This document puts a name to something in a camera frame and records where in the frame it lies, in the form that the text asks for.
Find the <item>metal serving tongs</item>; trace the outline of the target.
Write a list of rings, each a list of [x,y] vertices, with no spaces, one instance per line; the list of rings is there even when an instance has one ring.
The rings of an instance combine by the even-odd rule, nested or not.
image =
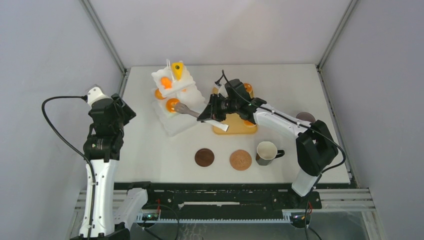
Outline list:
[[[175,110],[179,114],[190,115],[192,117],[195,117],[196,119],[200,115],[198,112],[191,110],[190,108],[188,108],[185,104],[183,104],[181,102],[176,105]],[[216,128],[221,129],[224,132],[226,132],[229,128],[229,126],[227,124],[221,123],[221,122],[216,121],[216,120],[201,120],[201,122],[202,123],[208,123],[208,124],[210,124],[210,125],[212,125]]]

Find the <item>orange egg tart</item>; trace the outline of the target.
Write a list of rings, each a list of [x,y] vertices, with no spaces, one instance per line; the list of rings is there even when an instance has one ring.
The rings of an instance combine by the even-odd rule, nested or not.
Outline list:
[[[164,97],[162,95],[162,93],[160,92],[160,90],[158,88],[154,91],[154,96],[158,100],[164,100],[164,99],[166,99],[166,97]]]

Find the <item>white three-tier dessert stand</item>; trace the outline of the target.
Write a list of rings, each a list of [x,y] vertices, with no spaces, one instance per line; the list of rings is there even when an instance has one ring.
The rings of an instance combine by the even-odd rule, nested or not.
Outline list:
[[[166,60],[166,66],[151,73],[155,84],[151,89],[152,107],[169,137],[174,137],[197,125],[190,115],[178,113],[177,104],[184,104],[197,113],[206,107],[206,99],[182,61]]]

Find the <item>orange fish cookie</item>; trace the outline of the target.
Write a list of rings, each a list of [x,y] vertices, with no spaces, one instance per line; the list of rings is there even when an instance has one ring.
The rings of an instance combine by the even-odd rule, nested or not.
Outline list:
[[[173,88],[173,81],[166,76],[160,79],[160,83],[165,90]]]

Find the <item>yellow cake slice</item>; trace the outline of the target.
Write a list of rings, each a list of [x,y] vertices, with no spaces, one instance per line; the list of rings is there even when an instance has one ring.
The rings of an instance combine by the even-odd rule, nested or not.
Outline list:
[[[174,78],[177,81],[180,81],[180,79],[183,76],[184,63],[181,62],[181,61],[174,62],[174,63],[171,64],[171,67],[170,68],[171,68],[171,71],[172,71],[172,74],[173,74]]]

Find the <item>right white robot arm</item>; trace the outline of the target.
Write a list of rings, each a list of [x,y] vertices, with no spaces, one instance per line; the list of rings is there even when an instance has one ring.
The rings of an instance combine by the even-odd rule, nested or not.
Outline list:
[[[321,120],[311,123],[275,110],[265,100],[251,97],[239,79],[227,81],[224,88],[227,95],[211,94],[197,120],[222,122],[227,115],[237,114],[242,120],[293,139],[300,170],[291,184],[289,203],[295,208],[302,208],[308,203],[308,194],[325,168],[340,152],[328,126]]]

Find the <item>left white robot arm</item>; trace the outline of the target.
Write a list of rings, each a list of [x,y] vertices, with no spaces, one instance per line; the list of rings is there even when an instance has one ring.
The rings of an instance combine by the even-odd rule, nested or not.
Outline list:
[[[117,94],[90,101],[92,118],[83,145],[88,159],[87,196],[77,240],[108,240],[115,234],[113,190],[124,143],[124,126],[136,113]]]

